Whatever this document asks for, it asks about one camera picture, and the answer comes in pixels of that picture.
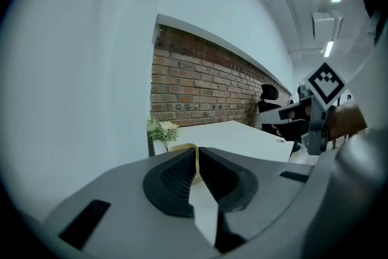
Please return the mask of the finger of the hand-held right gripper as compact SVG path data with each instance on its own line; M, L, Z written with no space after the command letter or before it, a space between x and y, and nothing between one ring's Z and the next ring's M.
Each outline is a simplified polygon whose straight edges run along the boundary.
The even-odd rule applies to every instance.
M302 101L288 106L279 107L259 113L259 122L262 124L288 124L296 121L309 121L306 113L311 108L310 101Z
M301 143L301 136L307 132L306 121L273 124L272 127L276 129L286 141L294 141L296 143Z

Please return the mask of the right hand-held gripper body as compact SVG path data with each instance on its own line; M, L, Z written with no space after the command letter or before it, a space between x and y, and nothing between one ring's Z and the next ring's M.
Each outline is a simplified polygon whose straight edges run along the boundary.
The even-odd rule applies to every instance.
M326 151L329 136L326 121L345 86L342 77L324 62L308 74L304 84L298 87L299 103L310 107L309 126L301 134L309 155L320 155Z

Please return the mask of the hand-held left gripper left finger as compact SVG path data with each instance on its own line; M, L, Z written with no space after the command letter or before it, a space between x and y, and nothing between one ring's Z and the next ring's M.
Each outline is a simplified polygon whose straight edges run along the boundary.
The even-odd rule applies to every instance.
M70 195L45 221L24 221L55 258L216 258L198 230L189 148L110 169Z

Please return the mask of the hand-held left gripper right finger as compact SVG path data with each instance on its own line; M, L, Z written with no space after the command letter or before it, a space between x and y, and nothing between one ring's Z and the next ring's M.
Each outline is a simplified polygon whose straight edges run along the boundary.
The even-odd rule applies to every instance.
M199 148L199 172L218 204L215 248L222 254L262 233L291 204L313 170Z

